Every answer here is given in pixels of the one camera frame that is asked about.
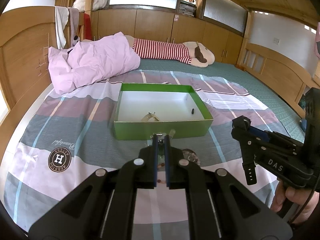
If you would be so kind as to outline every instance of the beige hair clip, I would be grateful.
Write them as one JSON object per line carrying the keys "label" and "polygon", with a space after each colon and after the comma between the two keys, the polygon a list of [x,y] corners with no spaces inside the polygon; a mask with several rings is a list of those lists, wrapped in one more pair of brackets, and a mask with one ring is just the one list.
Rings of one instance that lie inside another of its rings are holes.
{"label": "beige hair clip", "polygon": [[151,118],[153,118],[156,122],[160,121],[160,119],[156,116],[156,112],[152,113],[148,113],[146,114],[141,121],[142,122],[148,122]]}

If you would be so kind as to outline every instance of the wall outlet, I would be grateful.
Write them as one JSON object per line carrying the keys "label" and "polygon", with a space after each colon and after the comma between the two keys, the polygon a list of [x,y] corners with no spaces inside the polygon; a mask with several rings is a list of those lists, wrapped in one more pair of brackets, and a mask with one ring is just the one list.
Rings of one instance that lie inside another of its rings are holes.
{"label": "wall outlet", "polygon": [[280,39],[278,38],[273,38],[273,43],[279,45]]}

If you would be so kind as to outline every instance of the cable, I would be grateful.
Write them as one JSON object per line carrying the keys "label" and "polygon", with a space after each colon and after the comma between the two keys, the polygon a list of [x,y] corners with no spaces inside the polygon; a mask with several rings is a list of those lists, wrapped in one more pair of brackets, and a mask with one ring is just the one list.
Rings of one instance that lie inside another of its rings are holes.
{"label": "cable", "polygon": [[296,215],[290,220],[289,224],[292,224],[292,223],[298,218],[298,216],[300,216],[300,214],[301,214],[302,211],[305,209],[305,207],[308,205],[310,199],[312,198],[314,192],[316,191],[316,187],[317,187],[319,181],[320,181],[320,171],[319,171],[319,174],[318,174],[317,181],[316,181],[313,189],[311,190],[311,192],[310,192],[307,200],[306,200],[305,203],[302,205],[302,207],[299,209],[299,211],[296,213]]}

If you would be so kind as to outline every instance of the screw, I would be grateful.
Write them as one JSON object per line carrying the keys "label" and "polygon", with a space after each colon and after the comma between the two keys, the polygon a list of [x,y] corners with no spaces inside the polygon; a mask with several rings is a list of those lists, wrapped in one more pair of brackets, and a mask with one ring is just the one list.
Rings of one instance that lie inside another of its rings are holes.
{"label": "screw", "polygon": [[228,172],[225,169],[218,169],[217,174],[223,177],[223,176],[226,176]]}
{"label": "screw", "polygon": [[186,159],[181,159],[181,160],[179,161],[179,164],[180,164],[181,166],[187,166],[187,165],[189,164],[189,161],[186,160]]}
{"label": "screw", "polygon": [[96,170],[96,175],[98,176],[98,177],[102,177],[102,176],[104,176],[106,174],[106,170],[105,169],[98,169],[98,170]]}
{"label": "screw", "polygon": [[135,159],[135,160],[133,161],[133,163],[134,163],[135,165],[142,165],[142,164],[144,163],[144,160],[138,158],[138,159]]}

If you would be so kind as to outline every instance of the stack of magazines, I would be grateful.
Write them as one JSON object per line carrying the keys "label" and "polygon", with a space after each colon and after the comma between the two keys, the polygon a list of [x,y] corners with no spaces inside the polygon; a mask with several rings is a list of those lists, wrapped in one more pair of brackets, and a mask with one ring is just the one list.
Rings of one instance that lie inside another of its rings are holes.
{"label": "stack of magazines", "polygon": [[179,13],[194,17],[195,12],[196,0],[181,0]]}

